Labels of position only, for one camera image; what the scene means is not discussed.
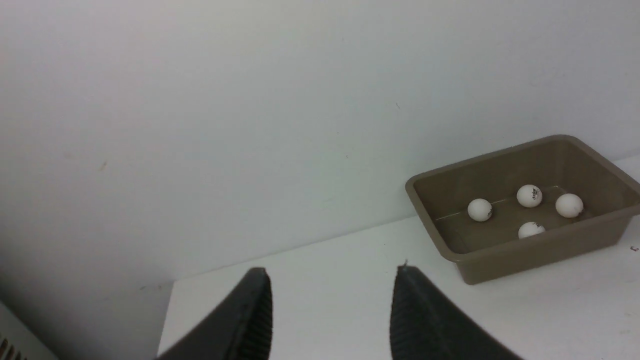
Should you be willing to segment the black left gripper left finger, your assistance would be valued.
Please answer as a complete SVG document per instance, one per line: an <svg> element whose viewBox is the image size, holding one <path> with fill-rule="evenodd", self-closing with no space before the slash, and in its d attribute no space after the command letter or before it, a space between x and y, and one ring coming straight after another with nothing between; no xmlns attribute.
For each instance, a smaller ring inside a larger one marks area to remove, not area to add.
<svg viewBox="0 0 640 360"><path fill-rule="evenodd" d="M250 268L197 326L159 360L267 360L274 335L274 299L265 268Z"/></svg>

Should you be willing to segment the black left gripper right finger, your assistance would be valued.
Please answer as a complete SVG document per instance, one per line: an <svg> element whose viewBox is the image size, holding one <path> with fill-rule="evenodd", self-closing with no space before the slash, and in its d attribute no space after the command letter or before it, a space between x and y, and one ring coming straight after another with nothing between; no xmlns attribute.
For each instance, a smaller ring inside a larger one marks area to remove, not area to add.
<svg viewBox="0 0 640 360"><path fill-rule="evenodd" d="M519 360L419 268L397 268L390 313L393 360Z"/></svg>

